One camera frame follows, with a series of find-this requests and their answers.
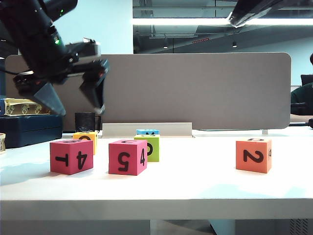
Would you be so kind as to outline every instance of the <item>ceiling light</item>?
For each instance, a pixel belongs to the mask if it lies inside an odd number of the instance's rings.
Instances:
[[[226,18],[133,18],[133,25],[227,25]]]
[[[229,25],[227,18],[133,18],[133,25]],[[313,25],[313,19],[252,19],[246,25]]]
[[[247,25],[313,25],[313,19],[252,19]]]

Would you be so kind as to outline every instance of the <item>wall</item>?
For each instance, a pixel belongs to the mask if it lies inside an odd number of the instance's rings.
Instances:
[[[297,86],[301,85],[301,74],[313,73],[309,60],[313,53],[313,30],[309,26],[263,27],[174,50],[174,53],[202,52],[286,52],[291,56],[291,84]],[[172,49],[161,53],[172,53]]]
[[[132,54],[132,18],[131,0],[78,0],[55,26],[66,44],[87,37],[101,43],[102,54]]]
[[[286,52],[291,57],[291,84],[301,85],[301,74],[312,74],[313,67],[310,55],[313,53],[313,37],[280,43],[267,44],[257,47],[230,50],[232,52]]]

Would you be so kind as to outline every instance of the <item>ceiling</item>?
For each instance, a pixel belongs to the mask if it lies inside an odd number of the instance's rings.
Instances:
[[[133,0],[133,17],[226,18],[232,12],[236,2],[236,0]],[[296,5],[286,5],[285,8],[265,17],[311,18],[312,16],[313,0],[300,0]],[[134,25],[134,53],[169,53],[171,50],[174,51],[174,48],[193,45],[197,42],[216,41],[244,33],[245,35],[266,33],[271,27],[264,28],[265,26],[244,26],[235,29],[228,26]],[[289,28],[284,27],[284,30],[288,32]],[[163,48],[166,44],[169,44],[168,49]]]

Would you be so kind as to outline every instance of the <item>cube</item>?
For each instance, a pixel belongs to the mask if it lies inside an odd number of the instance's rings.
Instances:
[[[136,135],[134,140],[146,140],[148,142],[148,162],[159,162],[160,135]]]
[[[138,175],[147,168],[147,141],[109,143],[109,174]]]
[[[137,135],[159,135],[160,131],[156,129],[137,129]]]
[[[251,138],[236,141],[236,169],[268,173],[271,167],[271,140]]]
[[[67,175],[93,168],[93,144],[88,140],[50,143],[50,171]]]
[[[98,140],[98,133],[97,132],[95,132],[95,131],[76,132],[73,134],[73,139],[93,141],[93,154],[97,153],[97,140]]]

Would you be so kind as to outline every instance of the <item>black mug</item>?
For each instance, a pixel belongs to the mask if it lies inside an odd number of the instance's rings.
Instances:
[[[100,131],[101,116],[96,116],[95,113],[75,113],[75,131]]]

